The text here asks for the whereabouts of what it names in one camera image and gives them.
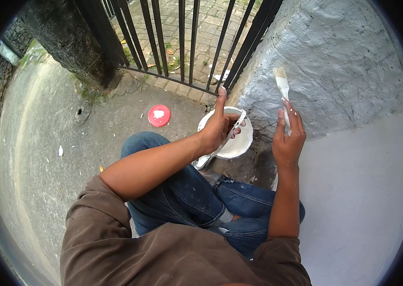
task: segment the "blue jeans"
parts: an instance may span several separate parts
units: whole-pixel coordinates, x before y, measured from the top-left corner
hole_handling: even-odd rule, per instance
[[[170,143],[153,132],[130,136],[121,157]],[[275,192],[236,182],[217,173],[204,177],[192,165],[184,167],[159,186],[128,202],[136,232],[171,222],[218,233],[246,258],[266,240]],[[231,221],[231,215],[241,218]],[[300,222],[305,210],[300,202]]]

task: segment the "paintbrush bristles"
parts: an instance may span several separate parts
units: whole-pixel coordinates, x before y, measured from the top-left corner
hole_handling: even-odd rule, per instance
[[[279,67],[279,68],[273,68],[273,75],[275,77],[283,77],[287,78],[286,72],[284,70],[284,67]]]

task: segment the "metal gate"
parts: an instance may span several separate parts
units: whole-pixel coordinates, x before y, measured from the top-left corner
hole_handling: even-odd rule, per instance
[[[201,0],[178,0],[178,16],[179,16],[179,73],[180,76],[177,77],[173,75],[173,72],[168,70],[166,47],[163,40],[163,30],[162,30],[162,20],[159,8],[158,0],[135,0],[139,1],[142,9],[142,16],[144,18],[144,24],[147,31],[147,36],[149,38],[149,43],[152,49],[153,60],[155,63],[153,68],[148,67],[146,57],[143,54],[143,50],[138,39],[132,15],[130,14],[129,3],[126,0],[76,0],[81,14],[84,16],[86,22],[88,23],[93,35],[97,39],[98,43],[107,54],[107,57],[118,67],[129,69],[133,71],[142,72],[145,74],[162,77],[174,82],[178,82],[189,87],[199,89],[204,92],[208,92],[213,95],[218,94],[219,87],[223,83],[223,86],[227,89],[229,93],[233,86],[238,81],[244,67],[249,61],[252,53],[257,48],[260,43],[262,36],[266,29],[269,27],[273,21],[279,7],[281,6],[282,0],[263,0],[260,8],[257,10],[255,17],[252,20],[252,25],[250,25],[250,30],[243,40],[242,45],[236,55],[235,60],[231,60],[233,52],[237,45],[241,34],[246,26],[248,17],[250,16],[251,10],[255,4],[260,3],[260,0],[238,0],[244,5],[247,4],[245,12],[243,14],[242,20],[239,24],[236,35],[232,41],[231,47],[228,51],[227,61],[223,66],[220,80],[217,84],[211,85],[213,74],[219,60],[219,54],[221,52],[221,47],[224,42],[227,27],[232,16],[233,7],[236,0],[216,0],[215,2],[227,3],[228,7],[225,11],[223,17],[222,29],[220,31],[219,40],[217,41],[216,52],[212,61],[212,67],[208,76],[207,82],[201,84],[199,82],[194,82],[194,57],[195,57],[195,45],[197,44],[197,30],[199,27],[199,14],[200,14],[200,3]],[[152,4],[153,19],[151,19],[149,2]],[[193,14],[191,15],[191,35],[190,35],[190,55],[185,54],[185,29],[186,29],[186,6],[193,5]],[[109,20],[117,17],[117,21],[120,25],[120,29],[124,36],[124,41],[126,42],[129,50],[130,56],[124,53],[124,49],[118,40],[118,37],[113,30]],[[227,71],[229,63],[232,62],[233,65],[231,70],[226,77],[224,76]]]

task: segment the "ground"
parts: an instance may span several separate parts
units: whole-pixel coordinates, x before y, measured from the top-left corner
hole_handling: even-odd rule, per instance
[[[210,110],[144,81],[125,71],[116,88],[90,91],[39,44],[12,77],[0,118],[0,216],[34,267],[55,284],[67,210],[100,166],[119,159],[130,135],[153,131],[175,141],[196,132]],[[156,104],[172,112],[162,128],[147,120]],[[255,164],[256,152],[249,150],[238,159],[215,159],[211,167],[261,184]]]
[[[238,44],[235,47],[232,59],[227,59],[228,53],[232,47],[233,40],[237,34],[239,29],[241,20],[243,19],[244,12],[248,5],[248,1],[240,0],[236,1],[233,6],[232,15],[230,17],[227,31],[225,37],[223,39],[221,51],[219,53],[219,58],[217,60],[217,64],[215,66],[214,75],[219,75],[222,73],[222,70],[225,64],[228,62],[227,69],[233,65],[233,62],[236,59],[239,49],[243,44],[244,38],[246,37],[249,28],[252,24],[252,20],[260,7],[262,1],[257,0],[251,10],[251,13],[246,22],[246,26],[244,27],[241,37],[239,38]],[[192,33],[192,19],[193,19],[193,10],[194,5],[193,1],[188,0],[186,3],[185,9],[185,31],[184,31],[184,49],[185,49],[185,61],[186,65],[189,63],[190,56],[190,39]],[[207,83],[208,77],[211,71],[209,67],[213,64],[214,55],[216,53],[217,45],[219,42],[219,36],[221,35],[222,25],[224,22],[224,18],[226,15],[227,7],[229,1],[228,0],[205,0],[200,2],[200,12],[198,18],[198,30],[197,30],[197,38],[195,45],[195,56],[194,56],[194,81],[198,83]],[[144,56],[146,57],[146,62],[148,64],[154,64],[155,60],[152,54],[151,45],[149,43],[149,37],[147,34],[146,25],[144,23],[144,17],[141,9],[141,4],[139,1],[132,1],[129,4],[130,14],[133,19],[133,23],[136,29],[136,34],[138,39],[140,40],[140,46],[143,51]],[[167,51],[166,57],[168,61],[168,65],[170,66],[170,70],[174,71],[175,75],[180,75],[179,73],[179,60],[180,60],[180,52],[179,52],[179,8],[178,1],[176,0],[162,0],[159,1],[160,6],[160,15],[162,21],[162,31],[163,31],[163,40],[165,45],[165,50]],[[154,20],[152,6],[149,5],[151,19]],[[120,41],[124,40],[123,32],[118,24],[117,18],[114,17],[111,20],[113,24],[113,28],[117,33],[117,36]],[[155,34],[155,41],[158,45],[157,34],[155,31],[155,25],[153,25],[153,32]],[[128,46],[127,43],[123,44],[125,51],[127,51]],[[127,51],[129,60],[133,60],[131,54]],[[186,77],[188,77],[188,66],[186,66]],[[168,88],[174,88],[174,83],[168,82]],[[180,90],[178,94],[187,95],[187,91]]]

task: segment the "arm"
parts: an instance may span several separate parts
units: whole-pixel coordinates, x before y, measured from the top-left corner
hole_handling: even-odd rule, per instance
[[[290,120],[291,135],[284,132],[283,111],[279,110],[273,137],[273,156],[278,168],[278,187],[270,214],[268,238],[298,237],[300,231],[298,199],[298,158],[306,139],[300,113],[284,101]]]
[[[214,152],[239,118],[239,114],[224,114],[226,99],[226,91],[221,88],[216,111],[197,134],[124,157],[106,168],[100,178],[124,201],[129,201],[152,190],[193,160]],[[240,132],[236,129],[232,138]]]

